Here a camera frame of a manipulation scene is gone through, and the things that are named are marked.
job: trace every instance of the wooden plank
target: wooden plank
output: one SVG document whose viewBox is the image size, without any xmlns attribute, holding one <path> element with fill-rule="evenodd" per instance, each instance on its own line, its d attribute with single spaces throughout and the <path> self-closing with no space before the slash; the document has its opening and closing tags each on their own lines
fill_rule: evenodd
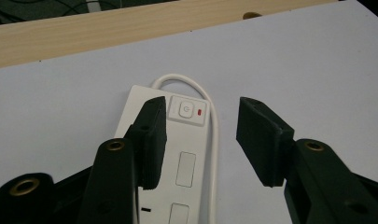
<svg viewBox="0 0 378 224">
<path fill-rule="evenodd" d="M 239 21 L 336 0 L 181 0 L 0 25 L 0 67 Z"/>
</svg>

